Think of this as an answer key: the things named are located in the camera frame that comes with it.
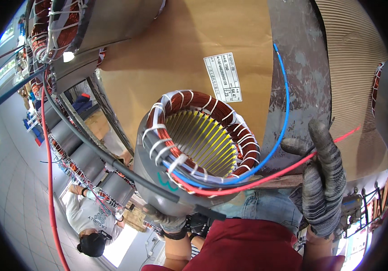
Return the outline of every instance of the brown cardboard sheet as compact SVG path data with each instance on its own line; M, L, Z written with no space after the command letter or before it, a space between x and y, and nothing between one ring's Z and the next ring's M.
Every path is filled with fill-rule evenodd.
M337 138L361 125L338 143L352 181L388 168L388 152L375 129L371 85L378 64L388 59L385 46L356 0L316 0L327 33L332 89L331 127Z
M272 84L267 1L175 0L142 35L109 46L102 82L131 144L143 116L165 93L214 97L203 58L232 52L242 100L229 103L262 145Z

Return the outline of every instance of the gray work glove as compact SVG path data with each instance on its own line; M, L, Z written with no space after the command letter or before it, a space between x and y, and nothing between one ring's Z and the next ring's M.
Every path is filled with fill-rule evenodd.
M316 236L329 236L341 217L341 203L346 187L340 151L334 144L328 126L319 120L308 123L308 131L313 143L286 138L281 148L291 154L303 155L312 144L317 156L307 165L302 183L302 212Z
M165 215L150 204L144 205L143 211L167 233L180 232L186 223L186 216Z

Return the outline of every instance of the blue jeans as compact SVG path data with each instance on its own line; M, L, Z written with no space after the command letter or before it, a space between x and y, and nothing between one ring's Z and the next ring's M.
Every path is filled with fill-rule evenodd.
M288 198L291 189L252 189L241 192L228 203L212 209L228 218L269 220L288 228L296 235L302 214Z

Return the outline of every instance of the black cap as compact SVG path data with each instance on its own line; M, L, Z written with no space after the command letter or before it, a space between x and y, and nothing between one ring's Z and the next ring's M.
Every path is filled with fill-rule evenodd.
M107 239L101 234L92 233L80 240L77 249L90 257L101 257L104 254L106 241Z

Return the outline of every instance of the wristwatch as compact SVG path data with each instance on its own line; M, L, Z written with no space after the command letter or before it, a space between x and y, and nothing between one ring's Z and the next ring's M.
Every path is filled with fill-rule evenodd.
M177 233L164 232L164 236L167 237L168 239L172 239L172 240L181 240L181 239L185 238L185 236L186 236L186 228L183 227L182 230L180 232L177 232Z

